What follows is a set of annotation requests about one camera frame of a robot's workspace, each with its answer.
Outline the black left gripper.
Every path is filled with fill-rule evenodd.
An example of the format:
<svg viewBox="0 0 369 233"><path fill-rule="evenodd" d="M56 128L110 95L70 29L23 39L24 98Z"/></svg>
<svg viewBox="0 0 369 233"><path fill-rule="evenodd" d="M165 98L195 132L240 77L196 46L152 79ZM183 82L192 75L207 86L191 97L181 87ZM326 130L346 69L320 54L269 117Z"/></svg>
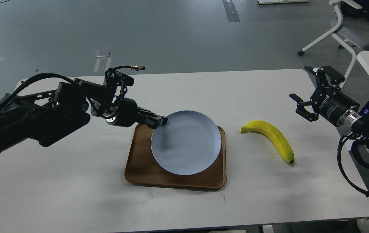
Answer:
<svg viewBox="0 0 369 233"><path fill-rule="evenodd" d="M122 98L116 110L115 117L106 119L106 123L111 126L130 127L137 122L151 129L157 129L168 123L167 117L157 115L144 108L138 108L136 101L130 98Z"/></svg>

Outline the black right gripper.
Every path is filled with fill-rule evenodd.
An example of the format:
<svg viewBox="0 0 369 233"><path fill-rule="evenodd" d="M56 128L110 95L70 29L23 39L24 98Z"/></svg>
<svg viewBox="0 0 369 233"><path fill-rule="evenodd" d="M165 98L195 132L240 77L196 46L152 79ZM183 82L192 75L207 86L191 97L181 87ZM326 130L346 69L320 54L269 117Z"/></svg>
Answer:
<svg viewBox="0 0 369 233"><path fill-rule="evenodd" d="M330 65L320 68L307 65L304 70L315 76L316 89L310 101L304 101L296 94L289 94L289 97L297 103L296 113L310 122L318 120L321 115L335 127L343 125L346 112L349 110L356 112L359 109L359 103L340 92L340 84L346 78ZM334 90L324 91L325 87L332 87ZM305 106L312 106L314 112L309 112Z"/></svg>

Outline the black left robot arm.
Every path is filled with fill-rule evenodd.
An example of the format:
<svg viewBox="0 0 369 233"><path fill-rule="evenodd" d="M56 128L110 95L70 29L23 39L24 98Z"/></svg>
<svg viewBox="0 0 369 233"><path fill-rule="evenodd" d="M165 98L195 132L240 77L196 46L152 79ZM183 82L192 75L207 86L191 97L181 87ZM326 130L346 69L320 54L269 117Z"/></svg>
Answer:
<svg viewBox="0 0 369 233"><path fill-rule="evenodd" d="M165 126L167 117L125 97L134 78L120 72L122 68L145 70L141 65L108 68L103 84L55 73L40 73L22 81L0 100L0 153L26 139L49 147L88 124L91 116L120 127L134 123L151 129Z"/></svg>

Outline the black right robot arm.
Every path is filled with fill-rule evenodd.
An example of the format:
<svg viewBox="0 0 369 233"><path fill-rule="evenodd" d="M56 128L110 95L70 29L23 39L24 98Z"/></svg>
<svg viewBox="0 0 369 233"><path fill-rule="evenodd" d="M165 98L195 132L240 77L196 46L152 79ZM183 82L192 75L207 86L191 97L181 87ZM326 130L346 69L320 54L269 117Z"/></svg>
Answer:
<svg viewBox="0 0 369 233"><path fill-rule="evenodd" d="M345 77L329 65L320 68L305 66L304 70L315 76L316 89L309 101L296 94L290 94L297 103L296 113L308 121L316 121L322 116L333 126L347 126L351 133L341 136L337 148L338 167L346 181L357 191L369 197L364 190L350 181L342 166L341 151L348 140L352 140L351 151L354 159L369 169L369 101L359 108L359 104L341 92L340 84Z"/></svg>

